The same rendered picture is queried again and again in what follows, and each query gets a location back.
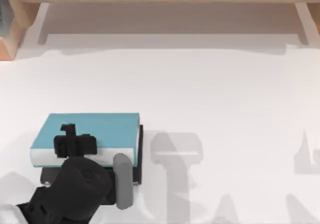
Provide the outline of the teal book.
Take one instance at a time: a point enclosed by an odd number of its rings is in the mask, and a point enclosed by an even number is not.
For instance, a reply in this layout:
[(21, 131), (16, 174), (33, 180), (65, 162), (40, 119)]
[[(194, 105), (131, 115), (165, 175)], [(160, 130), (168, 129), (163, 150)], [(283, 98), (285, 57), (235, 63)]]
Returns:
[(138, 165), (140, 115), (138, 113), (51, 113), (30, 147), (34, 167), (60, 167), (65, 158), (55, 153), (54, 139), (65, 139), (62, 125), (74, 124), (78, 137), (90, 135), (96, 139), (97, 153), (87, 154), (103, 167), (113, 166), (114, 156), (125, 154), (133, 166)]

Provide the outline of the pale grey rounded box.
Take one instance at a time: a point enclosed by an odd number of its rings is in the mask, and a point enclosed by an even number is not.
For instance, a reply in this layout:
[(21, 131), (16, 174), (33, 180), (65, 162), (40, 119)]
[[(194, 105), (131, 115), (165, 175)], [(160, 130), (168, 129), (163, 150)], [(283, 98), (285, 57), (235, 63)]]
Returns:
[(115, 174), (116, 206), (125, 210), (133, 205), (133, 165), (124, 154), (118, 153), (113, 158), (113, 171)]

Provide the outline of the black book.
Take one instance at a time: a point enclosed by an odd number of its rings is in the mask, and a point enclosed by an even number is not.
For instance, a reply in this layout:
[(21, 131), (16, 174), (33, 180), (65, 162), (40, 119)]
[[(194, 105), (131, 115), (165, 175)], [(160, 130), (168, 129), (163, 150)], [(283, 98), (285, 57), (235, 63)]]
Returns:
[[(133, 167), (133, 184), (142, 184), (142, 170), (143, 170), (143, 140), (144, 140), (144, 127), (139, 125), (139, 137), (138, 137), (138, 151), (137, 151), (137, 164)], [(42, 167), (40, 173), (40, 183), (51, 184), (60, 172), (60, 167)]]

